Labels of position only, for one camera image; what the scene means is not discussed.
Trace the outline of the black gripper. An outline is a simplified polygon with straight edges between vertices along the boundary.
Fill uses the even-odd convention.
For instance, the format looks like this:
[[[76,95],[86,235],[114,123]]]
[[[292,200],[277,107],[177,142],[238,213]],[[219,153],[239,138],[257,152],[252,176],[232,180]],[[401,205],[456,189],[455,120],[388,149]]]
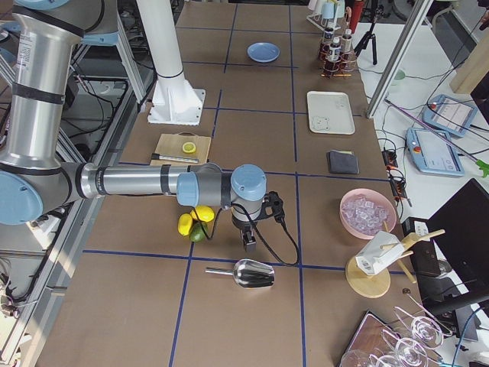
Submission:
[[[253,226],[245,214],[232,211],[232,223],[238,229],[241,238],[241,244],[246,252],[256,250],[256,238],[253,234]]]

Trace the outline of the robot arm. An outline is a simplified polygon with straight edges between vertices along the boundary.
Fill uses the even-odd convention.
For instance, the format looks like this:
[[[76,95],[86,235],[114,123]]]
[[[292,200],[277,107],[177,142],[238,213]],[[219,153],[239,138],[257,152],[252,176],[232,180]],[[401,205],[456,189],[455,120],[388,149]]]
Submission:
[[[17,1],[21,26],[17,70],[11,86],[11,120],[1,151],[1,221],[30,222],[79,199],[106,195],[174,195],[180,205],[229,209],[244,249],[256,246],[265,217],[267,178],[253,164],[230,174],[215,164],[178,166],[61,163],[56,159],[73,48],[85,39],[118,39],[114,1]]]

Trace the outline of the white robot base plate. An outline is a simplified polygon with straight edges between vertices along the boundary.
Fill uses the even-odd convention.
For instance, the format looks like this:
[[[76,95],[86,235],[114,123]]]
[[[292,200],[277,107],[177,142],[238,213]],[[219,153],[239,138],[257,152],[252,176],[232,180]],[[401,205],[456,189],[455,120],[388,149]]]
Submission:
[[[179,76],[158,78],[147,117],[151,124],[198,125],[206,97],[204,89],[194,89]]]

